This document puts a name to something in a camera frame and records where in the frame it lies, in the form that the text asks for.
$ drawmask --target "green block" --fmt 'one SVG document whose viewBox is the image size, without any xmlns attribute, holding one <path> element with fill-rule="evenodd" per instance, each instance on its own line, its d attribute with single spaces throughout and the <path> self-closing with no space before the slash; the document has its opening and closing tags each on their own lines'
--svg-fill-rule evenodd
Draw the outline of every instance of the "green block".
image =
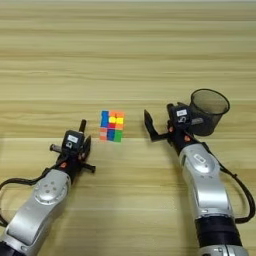
<svg viewBox="0 0 256 256">
<path fill-rule="evenodd" d="M 121 142 L 123 136 L 123 131 L 115 130 L 115 138 L 114 141 Z"/>
</svg>

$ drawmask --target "red block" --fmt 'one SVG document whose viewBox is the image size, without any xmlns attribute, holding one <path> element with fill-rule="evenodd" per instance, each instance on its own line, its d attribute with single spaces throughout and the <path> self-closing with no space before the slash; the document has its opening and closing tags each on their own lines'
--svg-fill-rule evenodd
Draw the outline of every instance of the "red block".
<svg viewBox="0 0 256 256">
<path fill-rule="evenodd" d="M 116 124 L 113 124 L 113 123 L 108 124 L 108 129 L 115 129 L 115 128 L 116 128 Z"/>
</svg>

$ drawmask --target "yellow block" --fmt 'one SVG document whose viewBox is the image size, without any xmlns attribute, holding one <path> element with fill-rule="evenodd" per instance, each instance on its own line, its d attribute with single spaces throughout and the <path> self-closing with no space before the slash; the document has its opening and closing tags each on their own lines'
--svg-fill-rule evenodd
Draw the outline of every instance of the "yellow block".
<svg viewBox="0 0 256 256">
<path fill-rule="evenodd" d="M 115 124 L 116 123 L 116 118 L 114 116 L 111 116 L 109 118 L 109 122 L 112 123 L 112 124 Z"/>
<path fill-rule="evenodd" d="M 117 123 L 117 124 L 123 124 L 123 123 L 124 123 L 124 119 L 123 119 L 122 117 L 118 117 L 118 118 L 116 119 L 116 123 Z"/>
</svg>

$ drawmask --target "black cable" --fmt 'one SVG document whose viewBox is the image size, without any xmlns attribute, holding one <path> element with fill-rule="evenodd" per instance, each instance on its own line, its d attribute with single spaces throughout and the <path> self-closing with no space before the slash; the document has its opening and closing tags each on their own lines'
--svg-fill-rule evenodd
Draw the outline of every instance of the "black cable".
<svg viewBox="0 0 256 256">
<path fill-rule="evenodd" d="M 249 204 L 249 214 L 246 217 L 241 217 L 241 218 L 235 218 L 235 222 L 237 224 L 242 224 L 242 223 L 246 223 L 249 222 L 256 213 L 256 206 L 255 206 L 255 201 L 254 198 L 250 192 L 250 190 L 244 185 L 244 183 L 238 178 L 237 174 L 233 174 L 231 171 L 229 171 L 218 159 L 217 157 L 211 152 L 211 150 L 209 149 L 208 145 L 203 142 L 201 143 L 204 148 L 207 150 L 207 152 L 211 155 L 213 155 L 216 160 L 218 161 L 219 165 L 220 165 L 220 170 L 224 173 L 226 173 L 227 175 L 231 176 L 237 183 L 238 185 L 241 187 L 241 189 L 243 190 L 245 197 L 248 201 Z"/>
<path fill-rule="evenodd" d="M 68 155 L 66 155 L 64 158 L 60 159 L 59 161 L 57 161 L 56 164 L 54 164 L 52 167 L 50 168 L 46 168 L 42 174 L 35 178 L 35 179 L 23 179 L 23 178 L 10 178 L 8 180 L 5 180 L 4 182 L 2 182 L 0 184 L 0 190 L 7 184 L 20 184 L 20 185 L 27 185 L 27 186 L 33 186 L 35 185 L 39 180 L 43 179 L 52 169 L 58 167 L 59 165 L 61 165 L 63 162 L 67 161 L 68 159 Z M 8 225 L 8 221 L 5 220 L 5 218 L 2 216 L 2 213 L 0 211 L 0 226 L 1 227 L 7 227 Z"/>
</svg>

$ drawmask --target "blue block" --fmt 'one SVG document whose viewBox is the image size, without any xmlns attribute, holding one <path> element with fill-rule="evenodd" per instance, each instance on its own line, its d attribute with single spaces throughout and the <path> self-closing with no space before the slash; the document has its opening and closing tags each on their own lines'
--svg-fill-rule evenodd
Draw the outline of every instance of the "blue block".
<svg viewBox="0 0 256 256">
<path fill-rule="evenodd" d="M 108 111 L 103 110 L 103 111 L 101 112 L 101 116 L 102 116 L 102 118 L 108 118 Z"/>
<path fill-rule="evenodd" d="M 115 139 L 115 130 L 108 129 L 107 138 L 108 138 L 108 140 L 113 141 Z"/>
<path fill-rule="evenodd" d="M 101 127 L 105 127 L 105 128 L 108 128 L 108 111 L 102 111 L 101 112 Z"/>
<path fill-rule="evenodd" d="M 101 120 L 101 125 L 100 125 L 101 127 L 105 127 L 105 128 L 108 128 L 108 120 L 104 120 L 103 118 L 102 118 L 102 120 Z"/>
</svg>

